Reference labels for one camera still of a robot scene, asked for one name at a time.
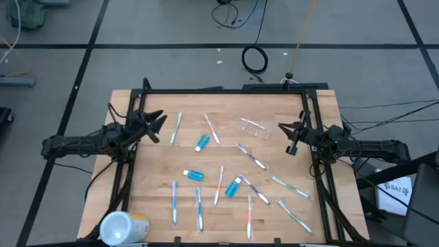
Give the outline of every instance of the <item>white plastic bottle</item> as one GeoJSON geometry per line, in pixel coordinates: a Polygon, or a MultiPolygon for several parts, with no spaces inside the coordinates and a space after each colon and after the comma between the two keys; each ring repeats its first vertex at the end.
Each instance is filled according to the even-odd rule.
{"type": "Polygon", "coordinates": [[[112,212],[101,223],[99,233],[109,246],[141,242],[150,229],[148,219],[143,215],[126,212],[112,212]]]}

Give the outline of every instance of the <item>black machine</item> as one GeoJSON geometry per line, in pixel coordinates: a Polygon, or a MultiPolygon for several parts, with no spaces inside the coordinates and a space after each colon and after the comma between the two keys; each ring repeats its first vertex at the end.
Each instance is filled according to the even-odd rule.
{"type": "Polygon", "coordinates": [[[68,154],[106,154],[111,158],[127,159],[129,147],[143,136],[147,135],[154,143],[160,141],[156,133],[160,131],[167,117],[164,115],[158,118],[162,113],[162,110],[153,113],[135,110],[126,117],[125,126],[115,121],[83,137],[52,136],[43,141],[41,155],[45,159],[51,159],[62,158],[68,154]]]}
{"type": "Polygon", "coordinates": [[[357,141],[347,131],[332,125],[323,134],[316,129],[305,127],[310,116],[309,111],[303,110],[300,121],[280,123],[278,126],[287,135],[292,144],[286,152],[296,155],[299,141],[315,148],[323,162],[335,163],[342,156],[362,158],[382,158],[389,163],[402,164],[410,161],[407,145],[400,141],[357,141]]]}

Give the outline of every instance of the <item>coiled black cable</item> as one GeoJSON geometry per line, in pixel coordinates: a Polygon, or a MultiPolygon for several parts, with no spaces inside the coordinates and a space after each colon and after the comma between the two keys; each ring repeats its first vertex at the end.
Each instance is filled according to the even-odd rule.
{"type": "Polygon", "coordinates": [[[241,54],[241,61],[242,61],[242,65],[244,66],[244,68],[246,69],[246,71],[248,71],[248,73],[251,73],[256,79],[258,79],[258,81],[260,83],[264,83],[264,81],[262,80],[262,78],[260,78],[257,75],[260,75],[262,73],[265,72],[265,70],[267,70],[268,67],[268,56],[266,54],[266,52],[257,46],[258,40],[259,40],[259,36],[261,35],[261,30],[262,30],[262,25],[263,25],[263,19],[265,17],[265,10],[267,9],[267,2],[268,0],[265,0],[265,5],[263,7],[263,13],[262,13],[262,19],[261,19],[261,24],[259,26],[259,31],[258,31],[258,36],[256,38],[256,41],[254,42],[253,45],[249,45],[247,47],[244,48],[244,50],[242,51],[241,54]],[[257,50],[262,56],[263,56],[263,67],[262,69],[252,69],[247,65],[246,62],[246,53],[249,49],[255,49],[257,50]]]}

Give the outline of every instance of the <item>yellow cable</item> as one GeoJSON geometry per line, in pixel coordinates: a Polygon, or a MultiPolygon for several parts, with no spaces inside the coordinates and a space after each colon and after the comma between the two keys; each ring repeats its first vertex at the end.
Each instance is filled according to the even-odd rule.
{"type": "Polygon", "coordinates": [[[291,73],[293,73],[294,68],[296,67],[297,57],[299,57],[299,48],[302,42],[303,36],[305,35],[305,31],[307,30],[308,22],[311,16],[314,13],[314,9],[316,8],[317,0],[313,0],[313,4],[311,5],[311,9],[308,11],[307,20],[303,23],[302,30],[300,31],[299,39],[297,40],[296,50],[294,52],[293,65],[291,66],[291,73]]]}
{"type": "MultiPolygon", "coordinates": [[[[2,36],[0,36],[0,39],[3,41],[3,43],[5,43],[5,45],[7,45],[9,48],[11,48],[11,50],[13,51],[13,52],[15,52],[15,54],[18,56],[18,57],[20,57],[20,59],[27,65],[27,67],[30,67],[29,66],[29,62],[27,61],[27,59],[23,56],[23,55],[21,55],[21,53],[19,52],[19,51],[17,51],[16,49],[14,49],[12,46],[11,46],[11,44],[4,38],[4,37],[2,37],[2,36]]],[[[30,74],[32,72],[32,70],[31,69],[29,69],[29,70],[27,70],[27,71],[19,71],[19,72],[14,72],[14,73],[10,73],[10,74],[7,74],[6,76],[8,76],[8,77],[11,77],[11,76],[19,76],[19,75],[28,75],[28,74],[30,74]]]]}

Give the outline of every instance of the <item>blue toothbrush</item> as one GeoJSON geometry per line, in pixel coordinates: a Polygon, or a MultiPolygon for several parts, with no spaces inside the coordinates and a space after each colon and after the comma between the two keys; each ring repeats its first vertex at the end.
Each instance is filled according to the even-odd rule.
{"type": "Polygon", "coordinates": [[[200,232],[203,232],[203,210],[201,206],[201,191],[199,187],[195,188],[195,196],[198,199],[198,227],[200,232]]]}

